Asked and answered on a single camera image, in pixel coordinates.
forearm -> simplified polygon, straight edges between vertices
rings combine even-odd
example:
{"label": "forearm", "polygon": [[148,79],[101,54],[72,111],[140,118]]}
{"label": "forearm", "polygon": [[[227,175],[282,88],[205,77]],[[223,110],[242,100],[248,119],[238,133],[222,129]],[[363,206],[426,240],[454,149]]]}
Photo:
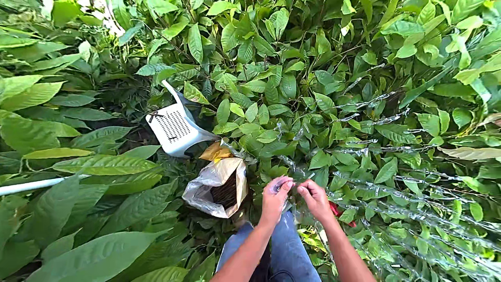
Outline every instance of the forearm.
{"label": "forearm", "polygon": [[273,226],[258,224],[211,281],[249,281],[265,252],[273,229]]}
{"label": "forearm", "polygon": [[376,281],[334,215],[322,222],[342,282]]}

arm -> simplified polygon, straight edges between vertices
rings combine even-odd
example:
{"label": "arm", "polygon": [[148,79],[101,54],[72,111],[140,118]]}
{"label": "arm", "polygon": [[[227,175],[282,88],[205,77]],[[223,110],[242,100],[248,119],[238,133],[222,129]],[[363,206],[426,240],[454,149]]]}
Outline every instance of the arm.
{"label": "arm", "polygon": [[309,210],[322,224],[342,282],[376,281],[339,225],[329,207],[325,190],[312,180],[298,187]]}
{"label": "arm", "polygon": [[[266,185],[263,191],[263,211],[258,225],[222,269],[212,277],[212,282],[249,281],[265,252],[276,224],[280,221],[282,207],[292,184],[292,178],[278,177]],[[281,187],[278,193],[273,190],[277,185]]]}

finger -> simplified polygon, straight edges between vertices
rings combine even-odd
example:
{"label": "finger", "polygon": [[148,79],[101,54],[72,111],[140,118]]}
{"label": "finger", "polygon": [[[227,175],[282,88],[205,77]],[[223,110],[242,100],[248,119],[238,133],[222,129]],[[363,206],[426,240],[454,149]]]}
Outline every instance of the finger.
{"label": "finger", "polygon": [[292,181],[292,177],[280,176],[271,180],[265,187],[263,193],[273,194],[278,193],[280,186],[282,186],[287,181]]}
{"label": "finger", "polygon": [[298,186],[298,193],[305,199],[305,202],[308,206],[315,204],[315,199],[313,199],[310,191],[306,189],[304,186]]}
{"label": "finger", "polygon": [[283,183],[282,186],[280,187],[280,191],[277,193],[277,196],[283,197],[284,199],[287,198],[287,193],[289,193],[293,184],[294,182],[292,181],[287,181]]}

foliage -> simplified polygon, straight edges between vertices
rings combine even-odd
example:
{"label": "foliage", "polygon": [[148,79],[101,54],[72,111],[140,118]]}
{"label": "foliage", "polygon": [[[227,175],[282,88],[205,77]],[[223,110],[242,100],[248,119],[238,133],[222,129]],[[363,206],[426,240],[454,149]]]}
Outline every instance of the foliage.
{"label": "foliage", "polygon": [[106,7],[0,5],[1,184],[76,175],[3,197],[2,278],[211,277],[232,227],[179,199],[206,163],[151,146],[143,118],[172,102],[164,79],[243,150],[251,220],[272,178],[313,175],[380,280],[500,272],[499,2],[112,0],[104,25],[120,36]]}

right hand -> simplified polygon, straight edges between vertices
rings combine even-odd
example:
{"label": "right hand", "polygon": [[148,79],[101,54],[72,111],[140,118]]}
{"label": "right hand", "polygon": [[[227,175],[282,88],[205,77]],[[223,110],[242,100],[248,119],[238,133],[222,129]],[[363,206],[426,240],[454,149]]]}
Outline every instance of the right hand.
{"label": "right hand", "polygon": [[322,225],[336,220],[331,211],[329,200],[324,188],[320,187],[313,180],[308,179],[298,186],[298,193],[303,196],[310,212]]}

